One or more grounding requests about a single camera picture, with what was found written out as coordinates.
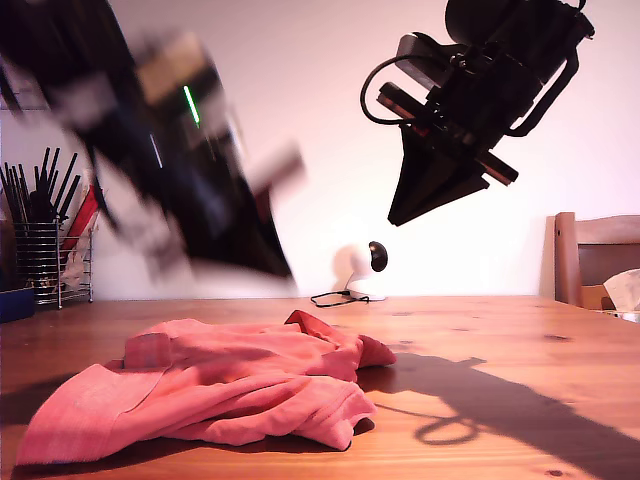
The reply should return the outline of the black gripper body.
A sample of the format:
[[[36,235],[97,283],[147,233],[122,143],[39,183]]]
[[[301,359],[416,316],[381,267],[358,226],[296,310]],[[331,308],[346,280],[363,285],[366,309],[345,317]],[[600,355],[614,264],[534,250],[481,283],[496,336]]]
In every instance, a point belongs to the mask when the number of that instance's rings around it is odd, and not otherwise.
[[[418,101],[392,82],[380,87],[378,103],[397,124],[504,185],[517,179],[518,172],[491,153],[512,123],[509,105],[484,71],[471,68],[463,49],[400,49],[389,62],[428,90]]]

